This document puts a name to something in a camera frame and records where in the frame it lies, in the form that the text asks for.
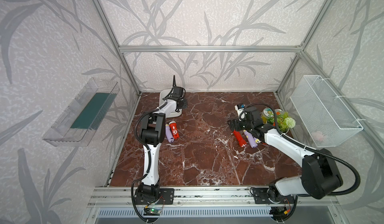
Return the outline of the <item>white plastic storage tray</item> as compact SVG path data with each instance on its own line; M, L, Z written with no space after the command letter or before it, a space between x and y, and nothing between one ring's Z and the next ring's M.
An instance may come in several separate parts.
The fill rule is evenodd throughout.
M171 99L163 100L166 95L171 91L171 89L165 89L160 92L159 97L159 108L160 113L166 114L167 119L176 118L182 115L182 110L179 109L177 112L177 102Z

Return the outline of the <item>purple flashlight yellow rim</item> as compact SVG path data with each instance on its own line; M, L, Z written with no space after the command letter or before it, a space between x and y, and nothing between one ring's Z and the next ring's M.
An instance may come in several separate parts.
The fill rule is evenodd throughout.
M249 132L246 131L246 130L244 130L244 134L245 134L245 136L247 137L247 140L248 140L248 142L249 142L251 148L256 148L256 147L258 146L258 143L257 143L256 138L254 138L254 137L252 136L252 134L249 133Z

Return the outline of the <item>red ribbed flashlight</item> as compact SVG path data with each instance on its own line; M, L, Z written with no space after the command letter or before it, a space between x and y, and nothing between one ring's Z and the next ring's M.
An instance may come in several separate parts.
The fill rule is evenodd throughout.
M245 141L245 139L242 137L241 133L238 132L238 131L233 131L233 134L235 135L237 141L238 141L238 144L240 147L245 147L247 145L247 142Z

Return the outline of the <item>red flashlight with white label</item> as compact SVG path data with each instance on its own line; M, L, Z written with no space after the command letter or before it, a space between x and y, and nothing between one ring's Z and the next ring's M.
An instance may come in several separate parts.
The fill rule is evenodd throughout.
M171 122L169 122L169 126L171 128L173 138L178 139L180 137L180 135L179 135L177 123L175 121L171 121Z

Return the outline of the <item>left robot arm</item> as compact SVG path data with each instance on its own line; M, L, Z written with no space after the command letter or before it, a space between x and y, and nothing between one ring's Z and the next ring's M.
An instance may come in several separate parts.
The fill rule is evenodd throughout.
M153 110L142 114L135 125L135 138L144 147L144 174L137 195L158 199L160 197L159 154L166 136L166 119L173 112L179 112L188 105L185 88L173 84L169 93Z

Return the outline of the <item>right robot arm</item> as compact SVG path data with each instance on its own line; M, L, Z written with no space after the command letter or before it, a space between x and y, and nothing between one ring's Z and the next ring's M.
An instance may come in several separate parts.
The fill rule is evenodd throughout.
M327 149L310 148L284 134L277 124L263 123L256 104L235 105L238 118L228 121L230 129L245 132L250 142L272 146L295 161L302 169L301 175L282 178L269 184L267 196L272 203L280 203L288 196L312 197L320 200L325 196L343 196L357 190L361 184L359 172L348 162L332 155ZM337 164L352 171L355 181L346 190Z

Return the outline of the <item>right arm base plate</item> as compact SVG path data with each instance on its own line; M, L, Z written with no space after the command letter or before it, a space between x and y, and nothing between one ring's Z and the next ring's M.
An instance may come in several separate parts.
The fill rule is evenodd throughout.
M278 191L270 189L268 187L257 188L251 187L250 194L254 198L255 204L265 204L265 205L283 205L283 204L294 204L296 196L288 195L282 196Z

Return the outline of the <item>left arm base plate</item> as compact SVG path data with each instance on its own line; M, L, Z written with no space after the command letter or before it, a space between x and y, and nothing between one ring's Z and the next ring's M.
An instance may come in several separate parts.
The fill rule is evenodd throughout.
M143 191L137 189L134 194L134 200L136 205L144 205L155 202L158 205L162 205L165 201L165 205L172 205L174 202L175 189L172 188L160 188L154 191Z

